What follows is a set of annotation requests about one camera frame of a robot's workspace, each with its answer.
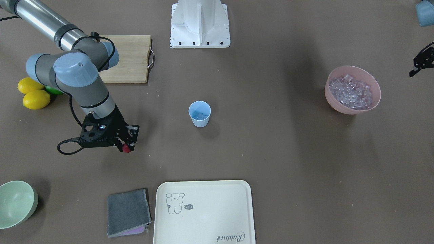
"metal handle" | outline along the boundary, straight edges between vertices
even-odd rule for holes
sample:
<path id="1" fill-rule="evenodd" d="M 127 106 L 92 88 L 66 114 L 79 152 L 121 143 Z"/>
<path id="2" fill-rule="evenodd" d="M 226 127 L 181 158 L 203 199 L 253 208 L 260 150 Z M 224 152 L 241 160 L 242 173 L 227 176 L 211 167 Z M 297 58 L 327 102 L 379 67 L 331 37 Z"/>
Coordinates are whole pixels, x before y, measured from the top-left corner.
<path id="1" fill-rule="evenodd" d="M 152 51 L 151 47 L 149 47 L 149 50 L 151 51 L 152 54 L 152 62 L 148 65 L 148 72 L 151 71 L 152 67 L 154 67 L 154 61 L 155 61 L 154 51 Z"/>

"bowl of ice cubes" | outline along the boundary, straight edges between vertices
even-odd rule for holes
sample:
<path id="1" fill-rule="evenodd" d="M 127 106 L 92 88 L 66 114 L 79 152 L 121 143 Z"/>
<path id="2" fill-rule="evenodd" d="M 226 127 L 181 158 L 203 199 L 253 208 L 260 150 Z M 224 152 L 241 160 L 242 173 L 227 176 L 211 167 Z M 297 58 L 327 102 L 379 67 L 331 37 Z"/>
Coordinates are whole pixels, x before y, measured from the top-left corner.
<path id="1" fill-rule="evenodd" d="M 344 114 L 359 114 L 374 109 L 381 99 L 378 82 L 371 74 L 355 66 L 334 69 L 325 85 L 330 106 Z"/>

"paper cup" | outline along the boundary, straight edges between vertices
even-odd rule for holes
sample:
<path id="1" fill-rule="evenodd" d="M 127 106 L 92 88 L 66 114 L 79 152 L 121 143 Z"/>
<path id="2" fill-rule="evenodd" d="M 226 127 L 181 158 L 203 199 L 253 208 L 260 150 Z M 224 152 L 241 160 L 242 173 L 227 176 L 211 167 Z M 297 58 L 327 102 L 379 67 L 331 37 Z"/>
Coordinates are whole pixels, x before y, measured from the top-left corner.
<path id="1" fill-rule="evenodd" d="M 188 114 L 195 126 L 204 127 L 210 120 L 211 107 L 204 101 L 196 101 L 188 108 Z"/>

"plastic tray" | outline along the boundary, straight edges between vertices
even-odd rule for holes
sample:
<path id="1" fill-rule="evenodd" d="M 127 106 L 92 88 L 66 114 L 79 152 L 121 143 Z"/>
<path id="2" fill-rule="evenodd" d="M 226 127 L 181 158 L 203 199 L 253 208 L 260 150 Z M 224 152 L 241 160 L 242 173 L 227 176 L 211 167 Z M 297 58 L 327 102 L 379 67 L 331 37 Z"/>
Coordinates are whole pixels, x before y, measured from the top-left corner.
<path id="1" fill-rule="evenodd" d="M 166 182 L 157 190 L 154 244 L 254 244 L 252 193 L 247 182 Z"/>

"mint green bowl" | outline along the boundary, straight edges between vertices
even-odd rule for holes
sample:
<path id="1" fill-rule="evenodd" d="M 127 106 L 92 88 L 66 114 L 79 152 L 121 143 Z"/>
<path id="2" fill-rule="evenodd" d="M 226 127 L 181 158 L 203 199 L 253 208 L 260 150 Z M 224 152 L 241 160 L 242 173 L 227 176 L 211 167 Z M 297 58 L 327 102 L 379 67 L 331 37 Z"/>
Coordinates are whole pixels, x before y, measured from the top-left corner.
<path id="1" fill-rule="evenodd" d="M 28 219 L 38 205 L 38 194 L 23 181 L 0 186 L 0 229 L 10 228 Z"/>

